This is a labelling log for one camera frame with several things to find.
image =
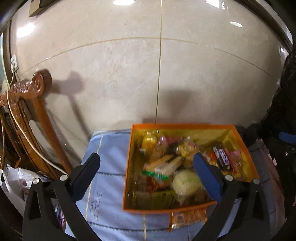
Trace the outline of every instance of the black fabric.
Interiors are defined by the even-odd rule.
[[[296,135],[296,108],[284,90],[278,89],[267,112],[266,118],[261,122],[260,136],[278,137],[280,132]]]
[[[277,171],[284,191],[285,216],[289,216],[296,195],[296,148],[276,138],[266,141],[272,158],[276,159]]]
[[[280,85],[286,97],[296,106],[296,53],[286,58]]]

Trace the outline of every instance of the plastic wrapped food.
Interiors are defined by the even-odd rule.
[[[191,154],[193,151],[195,151],[195,149],[196,149],[196,145],[194,142],[186,141],[178,145],[177,154],[181,155],[182,157],[185,157]]]
[[[147,191],[147,177],[140,172],[133,176],[134,189],[137,191]]]
[[[232,170],[235,174],[240,173],[242,169],[242,157],[239,150],[235,150],[231,153],[227,149],[225,149],[226,154],[229,157],[229,161],[232,167]]]
[[[165,136],[161,136],[161,137],[159,138],[159,144],[160,144],[160,145],[165,145],[165,146],[168,146],[168,145],[169,145],[169,144],[168,144],[168,141],[167,141],[167,139],[166,139]]]
[[[166,139],[168,145],[172,145],[172,144],[175,144],[175,143],[178,143],[178,142],[182,141],[182,137],[166,136],[165,139]]]
[[[184,213],[172,214],[170,217],[169,231],[197,222],[207,221],[206,208],[196,209]]]
[[[171,162],[163,165],[163,167],[160,166],[159,168],[156,168],[155,172],[160,173],[163,176],[169,177],[177,170],[179,166],[181,166],[182,160],[183,158],[181,156],[178,156]]]
[[[185,168],[191,168],[193,167],[193,158],[194,158],[194,155],[196,153],[198,153],[200,151],[200,148],[198,145],[196,145],[195,147],[195,150],[193,152],[191,152],[189,155],[185,156],[185,161],[183,163],[183,166]]]
[[[148,165],[145,165],[145,170],[149,172],[154,172],[157,167],[169,161],[173,155],[165,155],[162,158],[159,158],[157,161],[154,161]]]
[[[201,185],[202,182],[196,172],[188,169],[177,173],[172,182],[172,188],[178,196],[177,201],[181,204],[186,197],[193,195]]]
[[[148,176],[148,177],[153,177],[157,180],[168,180],[167,176],[161,175],[157,172],[148,172],[148,171],[144,170],[144,171],[142,171],[142,174],[145,176]]]
[[[224,170],[224,171],[231,170],[230,162],[229,162],[228,157],[227,157],[224,149],[222,148],[222,146],[221,145],[217,146],[217,147],[214,146],[213,151],[219,161],[219,164],[220,164],[222,170]]]
[[[201,186],[194,195],[194,200],[199,204],[205,203],[209,200],[209,196],[207,191],[205,190],[204,186]]]
[[[153,135],[151,132],[148,132],[147,135],[144,136],[141,150],[144,150],[146,156],[151,156],[154,148],[157,145],[157,137]]]
[[[213,151],[208,151],[208,152],[204,151],[202,153],[202,155],[204,156],[204,158],[207,160],[207,162],[210,165],[220,168],[218,160],[216,158],[216,155],[215,155],[215,153]]]
[[[158,179],[155,179],[155,185],[159,189],[168,188],[170,186],[170,181],[169,180],[158,180]]]
[[[161,145],[158,143],[150,156],[149,163],[152,163],[160,159],[166,153],[167,149],[168,145]]]

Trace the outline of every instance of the wall socket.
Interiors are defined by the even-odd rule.
[[[11,58],[11,63],[14,63],[15,64],[15,71],[17,71],[18,70],[18,66],[17,66],[17,58],[16,58],[15,54]]]

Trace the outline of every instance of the ceiling light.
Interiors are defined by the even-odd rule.
[[[118,6],[126,6],[126,5],[131,5],[135,2],[135,0],[114,0],[113,4],[118,5]]]
[[[219,0],[206,0],[205,2],[214,6],[214,7],[219,8]]]
[[[242,28],[242,25],[241,25],[240,23],[237,23],[237,22],[234,22],[234,21],[231,21],[230,23],[231,23],[232,25],[234,25],[234,26],[237,26],[237,27]]]
[[[30,33],[33,32],[34,28],[35,28],[35,26],[33,23],[28,23],[24,27],[18,28],[17,29],[17,37],[22,38],[24,36],[29,35]]]

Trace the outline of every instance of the metal screw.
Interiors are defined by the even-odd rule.
[[[39,183],[39,178],[35,178],[35,179],[33,180],[33,183],[34,183],[34,184]]]
[[[68,176],[67,176],[67,175],[61,175],[61,176],[59,177],[59,179],[60,179],[61,181],[65,181],[65,180],[68,179]]]
[[[255,179],[253,180],[253,183],[255,183],[256,185],[259,185],[260,181],[259,181],[258,179],[255,178]]]
[[[233,180],[233,176],[231,176],[231,175],[226,175],[226,176],[225,176],[225,179],[226,179],[227,181],[232,181],[232,180]]]

